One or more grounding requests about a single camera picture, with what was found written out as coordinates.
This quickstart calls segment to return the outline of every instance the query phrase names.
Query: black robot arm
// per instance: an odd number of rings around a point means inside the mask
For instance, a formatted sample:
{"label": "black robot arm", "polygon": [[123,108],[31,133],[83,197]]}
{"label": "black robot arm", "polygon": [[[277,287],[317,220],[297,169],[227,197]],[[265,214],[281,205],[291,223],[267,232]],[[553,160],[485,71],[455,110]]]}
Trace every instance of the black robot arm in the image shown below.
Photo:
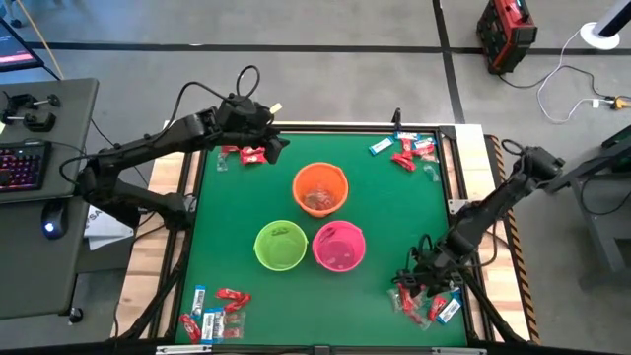
{"label": "black robot arm", "polygon": [[248,98],[230,95],[219,108],[188,115],[158,134],[101,150],[79,173],[76,194],[132,228],[138,226],[139,208],[144,208],[160,214],[170,230],[187,229],[191,213],[183,196],[162,195],[126,183],[118,178],[120,172],[173,152],[212,150],[222,145],[265,147],[265,158],[275,164],[289,141],[278,138],[280,132],[271,126],[274,112],[274,107],[270,111]]}
{"label": "black robot arm", "polygon": [[416,266],[412,271],[398,270],[392,281],[409,289],[412,297],[421,292],[422,286],[427,288],[428,296],[432,297],[449,290],[453,276],[459,273],[504,340],[523,341],[502,320],[484,290],[467,270],[467,263],[480,245],[484,233],[524,197],[544,188],[562,173],[562,159],[555,158],[541,147],[523,148],[513,144],[520,148],[519,152],[513,152],[520,158],[515,162],[511,176],[484,200],[462,207],[456,214],[455,222],[429,251],[423,250],[422,245],[413,248],[411,253]]}

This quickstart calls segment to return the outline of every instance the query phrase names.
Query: green tabletop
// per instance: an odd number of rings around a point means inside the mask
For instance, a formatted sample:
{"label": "green tabletop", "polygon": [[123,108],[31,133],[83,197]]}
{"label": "green tabletop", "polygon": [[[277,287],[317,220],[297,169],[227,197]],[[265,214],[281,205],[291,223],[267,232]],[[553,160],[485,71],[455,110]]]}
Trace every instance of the green tabletop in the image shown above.
{"label": "green tabletop", "polygon": [[[217,172],[217,150],[209,153],[197,209],[190,260],[180,305],[189,313],[195,285],[205,285],[204,308],[226,304],[214,297],[219,288],[252,294],[246,311],[245,336],[226,343],[250,345],[463,346],[462,312],[446,325],[422,331],[395,313],[386,290],[404,265],[410,247],[423,233],[436,239],[447,230],[445,194],[416,159],[409,173],[390,160],[400,152],[395,142],[373,157],[368,147],[379,134],[285,134],[291,145],[276,165],[243,166],[239,154],[228,157],[226,172]],[[334,214],[316,219],[296,204],[292,180],[303,166],[328,162],[345,172],[350,192]],[[258,231],[275,220],[298,224],[311,240],[334,220],[363,230],[367,251],[347,273],[318,265],[311,244],[294,269],[274,272],[253,252]],[[175,342],[189,343],[181,324]]]}

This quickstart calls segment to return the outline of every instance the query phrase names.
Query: rgb keyboard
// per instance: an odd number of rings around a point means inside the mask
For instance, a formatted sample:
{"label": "rgb keyboard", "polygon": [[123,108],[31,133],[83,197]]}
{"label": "rgb keyboard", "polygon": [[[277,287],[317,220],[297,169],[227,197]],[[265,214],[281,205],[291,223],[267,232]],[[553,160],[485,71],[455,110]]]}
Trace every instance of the rgb keyboard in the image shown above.
{"label": "rgb keyboard", "polygon": [[41,189],[50,142],[0,144],[0,192]]}

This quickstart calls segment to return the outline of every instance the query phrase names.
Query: computer mouse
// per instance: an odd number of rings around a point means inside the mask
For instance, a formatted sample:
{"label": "computer mouse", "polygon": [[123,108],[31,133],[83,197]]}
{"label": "computer mouse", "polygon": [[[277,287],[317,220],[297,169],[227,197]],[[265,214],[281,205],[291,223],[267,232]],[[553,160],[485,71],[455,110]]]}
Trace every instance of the computer mouse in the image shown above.
{"label": "computer mouse", "polygon": [[50,240],[63,237],[68,230],[67,198],[49,200],[41,210],[41,230]]}

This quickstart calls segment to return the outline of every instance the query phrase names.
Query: gray floor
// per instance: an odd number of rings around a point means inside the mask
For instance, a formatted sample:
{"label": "gray floor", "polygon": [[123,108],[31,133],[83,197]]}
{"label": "gray floor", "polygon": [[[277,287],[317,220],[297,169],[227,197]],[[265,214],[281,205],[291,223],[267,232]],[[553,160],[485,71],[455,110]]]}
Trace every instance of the gray floor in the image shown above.
{"label": "gray floor", "polygon": [[[60,0],[25,1],[48,40],[223,44],[340,44],[438,46],[430,0]],[[452,46],[477,46],[473,29],[483,0],[443,0]],[[560,47],[586,21],[595,21],[614,0],[528,0],[539,26],[535,47]],[[20,33],[37,40],[33,29]],[[631,27],[621,47],[631,47]],[[570,47],[585,47],[575,39]],[[43,51],[38,52],[49,62]],[[454,122],[441,54],[115,52],[56,50],[67,78],[101,81],[94,119],[114,141],[155,132],[168,117],[179,87],[199,80],[220,91],[234,88],[237,72],[256,64],[262,82],[256,98],[281,102],[278,119],[387,121],[395,107],[406,122]],[[529,84],[557,64],[554,56],[528,56],[508,78]],[[569,56],[566,62],[596,75],[606,94],[631,95],[626,56]],[[542,145],[571,168],[589,157],[603,139],[631,123],[627,111],[582,106],[564,125],[546,121],[535,90],[516,90],[490,76],[481,57],[455,55],[454,67],[467,123],[487,133]],[[41,70],[3,74],[0,82],[48,80]],[[561,72],[544,101],[556,118],[581,98],[590,98],[587,77]],[[181,114],[215,105],[192,90]],[[88,150],[105,141],[91,131]],[[151,166],[141,172],[146,177]],[[140,178],[124,176],[134,183]],[[587,230],[569,190],[536,193],[517,208],[530,289],[541,338],[546,345],[627,353],[631,348],[629,290],[584,292],[577,280],[597,268]],[[86,320],[58,326],[55,317],[0,321],[0,348],[82,342],[108,337],[120,273],[83,276],[78,302]],[[23,326],[42,334],[24,337]]]}

